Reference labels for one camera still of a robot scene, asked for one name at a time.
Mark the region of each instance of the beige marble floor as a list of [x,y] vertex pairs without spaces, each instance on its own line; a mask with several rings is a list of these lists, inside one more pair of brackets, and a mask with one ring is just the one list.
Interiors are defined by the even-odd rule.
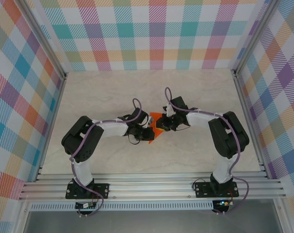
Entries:
[[[146,112],[162,112],[164,88],[182,96],[189,107],[224,113],[234,111],[248,133],[228,69],[71,72],[53,129],[42,174],[71,173],[61,140],[76,120],[113,119],[133,111],[138,98]],[[132,145],[127,137],[102,139],[91,157],[92,173],[166,173],[213,171],[219,154],[207,129],[191,127],[164,132],[154,142]],[[235,171],[259,171],[252,143]]]

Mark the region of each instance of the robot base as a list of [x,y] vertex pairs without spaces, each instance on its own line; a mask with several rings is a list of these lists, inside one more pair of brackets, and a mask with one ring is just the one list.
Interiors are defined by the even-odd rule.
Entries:
[[218,198],[218,197],[236,198],[239,196],[239,190],[238,190],[236,182],[230,182],[228,188],[226,190],[219,192],[219,195],[216,195],[214,193],[210,183],[211,182],[196,182],[195,183],[194,188],[196,191],[197,198]]
[[[108,183],[94,183],[94,180],[87,185],[87,188],[100,193],[104,199],[108,198],[109,184]],[[96,195],[85,190],[76,183],[74,179],[67,185],[66,199],[97,199]]]

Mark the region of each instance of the black bracket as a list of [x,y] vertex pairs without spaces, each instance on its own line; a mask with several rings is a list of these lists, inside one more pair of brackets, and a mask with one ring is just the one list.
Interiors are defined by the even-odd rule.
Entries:
[[239,196],[236,182],[230,182],[228,188],[218,192],[218,195],[216,195],[211,188],[211,182],[196,182],[194,189],[196,192],[196,198],[231,198],[231,196],[236,198]]
[[[100,193],[104,199],[108,198],[109,184],[108,183],[94,183],[94,180],[87,185],[87,188]],[[94,199],[97,200],[97,196],[92,192],[87,191],[74,179],[67,185],[66,199]]]
[[[81,134],[86,134],[88,129],[93,125],[93,122],[87,116],[80,117],[77,122],[71,127],[67,134],[62,139],[62,146],[67,154],[72,155],[83,140]],[[75,156],[77,163],[84,162],[91,157],[95,147],[97,147],[104,130],[100,126],[95,126],[90,131],[81,150]]]
[[[171,100],[171,103],[181,109],[189,110],[188,106],[185,104],[184,100],[181,96],[178,96]],[[188,112],[174,109],[175,114],[172,116],[166,116],[166,114],[162,114],[162,117],[159,118],[156,122],[156,128],[162,129],[164,131],[176,131],[177,127],[181,124],[190,126],[187,121],[187,114]]]
[[[121,119],[123,121],[132,120],[138,115],[139,111],[140,111],[140,109],[136,108],[131,115],[125,115],[125,116],[119,117],[119,119]],[[138,118],[135,121],[128,122],[127,123],[128,130],[124,134],[124,136],[133,135],[137,141],[154,140],[155,133],[152,130],[152,128],[150,128],[150,127],[145,128],[142,125],[140,125],[143,123],[143,121],[145,120],[146,117],[147,117],[147,122],[144,123],[144,125],[145,125],[145,124],[149,123],[149,117],[148,117],[148,114],[144,111],[141,111],[140,115],[138,116]]]
[[[223,114],[223,117],[235,131],[239,140],[241,152],[243,152],[245,147],[249,144],[249,137],[242,124],[234,112],[227,112]],[[232,132],[227,133],[226,131],[229,129],[228,125],[221,118],[215,118],[209,121],[209,127],[217,152],[221,156],[231,159],[238,152],[238,147]]]

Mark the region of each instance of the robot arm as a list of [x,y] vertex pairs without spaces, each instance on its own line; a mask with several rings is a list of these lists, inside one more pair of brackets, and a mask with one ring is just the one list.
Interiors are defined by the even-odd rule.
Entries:
[[100,139],[110,136],[133,135],[138,141],[154,140],[154,132],[152,129],[141,125],[142,122],[148,120],[149,117],[147,113],[141,111],[136,120],[129,122],[129,120],[134,119],[139,114],[139,110],[139,108],[136,108],[131,115],[119,117],[115,119],[115,122],[98,123],[97,120],[91,120],[87,116],[82,116],[63,137],[62,146],[64,147],[65,152],[69,155],[73,155],[80,146],[88,129],[93,124],[98,123],[90,131],[82,148],[76,154],[73,161],[76,177],[72,182],[75,186],[75,192],[80,192],[80,196],[87,198],[91,193],[81,187],[77,180],[79,180],[83,186],[92,190],[95,189],[94,179],[90,171],[89,159]]
[[[188,106],[184,103],[182,97],[171,100],[171,103],[180,108],[188,110]],[[230,168],[237,159],[238,148],[232,132],[230,132],[227,124],[215,115],[208,115],[198,112],[186,112],[174,109],[167,104],[163,109],[165,114],[156,122],[156,127],[165,131],[177,130],[180,124],[187,126],[199,126],[210,129],[216,150],[221,155],[216,169],[211,174],[211,188],[217,195],[223,190],[227,190],[229,183],[233,178],[230,174]],[[222,116],[233,127],[241,147],[241,152],[249,144],[249,138],[239,122],[237,116],[233,112],[227,112]]]

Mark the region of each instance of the red wire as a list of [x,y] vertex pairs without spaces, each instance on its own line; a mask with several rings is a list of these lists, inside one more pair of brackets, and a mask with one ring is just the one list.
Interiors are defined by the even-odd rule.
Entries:
[[[95,190],[97,193],[98,193],[98,191],[97,190]],[[97,195],[97,197],[98,197],[98,195]],[[97,199],[97,202],[98,202],[98,199]]]
[[228,191],[230,192],[230,194],[231,194],[231,201],[233,201],[233,194],[232,194],[232,192],[231,192],[231,190],[230,189],[228,189]]

